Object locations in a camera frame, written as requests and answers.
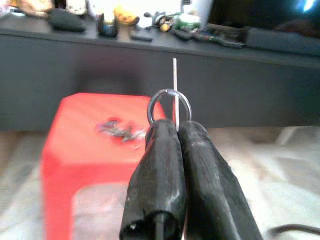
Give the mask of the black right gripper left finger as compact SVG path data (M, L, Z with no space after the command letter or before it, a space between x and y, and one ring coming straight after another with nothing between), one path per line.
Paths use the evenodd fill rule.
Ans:
M145 153L127 188L120 240L181 240L187 190L181 144L174 123L154 121Z

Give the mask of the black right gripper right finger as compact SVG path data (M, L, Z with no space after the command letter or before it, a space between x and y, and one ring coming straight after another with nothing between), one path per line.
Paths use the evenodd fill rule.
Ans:
M204 126L179 126L187 185L185 240L263 240L237 177Z

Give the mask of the silver key bunch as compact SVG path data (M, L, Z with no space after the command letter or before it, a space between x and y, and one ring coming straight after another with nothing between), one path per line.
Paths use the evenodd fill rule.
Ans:
M119 145L128 145L133 150L144 147L147 129L134 122L124 122L120 118L109 118L95 127L96 131Z
M147 120L150 125L153 124L155 121L154 118L154 107L156 103L163 97L163 96L171 96L172 97L172 121L175 124L176 131L179 130L180 127L180 102L184 106L186 119L188 121L192 120L193 112L191 104L188 98L180 91L178 91L178 68L177 68L177 58L172 58L172 74L173 74L173 88L164 88L156 92L152 98L150 99L146 115Z

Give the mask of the red plastic stool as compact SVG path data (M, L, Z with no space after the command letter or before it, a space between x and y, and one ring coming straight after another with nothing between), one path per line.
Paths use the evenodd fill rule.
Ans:
M148 96L76 93L59 104L41 156L45 240L72 240L73 197L84 187L128 183L145 151L99 131L109 121L147 130Z

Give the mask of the black TV console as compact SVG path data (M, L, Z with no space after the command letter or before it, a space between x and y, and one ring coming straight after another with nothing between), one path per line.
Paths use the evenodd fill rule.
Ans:
M183 42L54 31L44 19L0 19L0 130L47 129L74 93L151 96L173 85L209 128L320 126L320 57Z

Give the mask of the black remote control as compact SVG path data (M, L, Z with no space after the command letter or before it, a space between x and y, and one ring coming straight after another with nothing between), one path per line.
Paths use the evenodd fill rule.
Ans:
M152 42L153 38L149 35L143 35L143 34L131 34L130 38L132 40L136 41L144 41L144 42Z

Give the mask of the black phone holder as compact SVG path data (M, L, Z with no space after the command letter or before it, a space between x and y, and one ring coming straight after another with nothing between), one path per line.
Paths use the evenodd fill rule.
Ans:
M100 36L115 38L118 35L118 23L113 17L111 21L105 20L105 14L102 13L97 19L97 33Z

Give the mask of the green and white toy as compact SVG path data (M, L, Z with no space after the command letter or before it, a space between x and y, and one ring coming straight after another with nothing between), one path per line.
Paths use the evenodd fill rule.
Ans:
M173 15L173 28L180 29L180 28L189 28L199 29L201 26L201 18L196 15L191 15L187 13L175 13Z

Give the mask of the yellow plush toy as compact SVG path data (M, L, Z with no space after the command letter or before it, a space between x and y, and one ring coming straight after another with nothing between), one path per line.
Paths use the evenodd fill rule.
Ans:
M133 26L140 21L140 17L134 14L132 11L122 8L120 6L113 10L115 19L123 25Z

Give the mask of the black soundbar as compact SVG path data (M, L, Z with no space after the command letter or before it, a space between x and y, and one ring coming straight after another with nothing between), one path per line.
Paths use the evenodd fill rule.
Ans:
M245 45L250 48L320 57L320 39L296 33L252 28Z

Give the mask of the black crumpled cloth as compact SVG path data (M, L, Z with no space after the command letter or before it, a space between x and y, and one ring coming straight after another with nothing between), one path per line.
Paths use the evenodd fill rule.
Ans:
M87 29L80 17L62 8L51 9L47 21L53 29L59 31L83 33Z

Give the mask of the black television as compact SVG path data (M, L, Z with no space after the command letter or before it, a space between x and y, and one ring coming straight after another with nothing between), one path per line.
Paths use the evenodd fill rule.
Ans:
M320 0L213 0L208 22L320 39Z

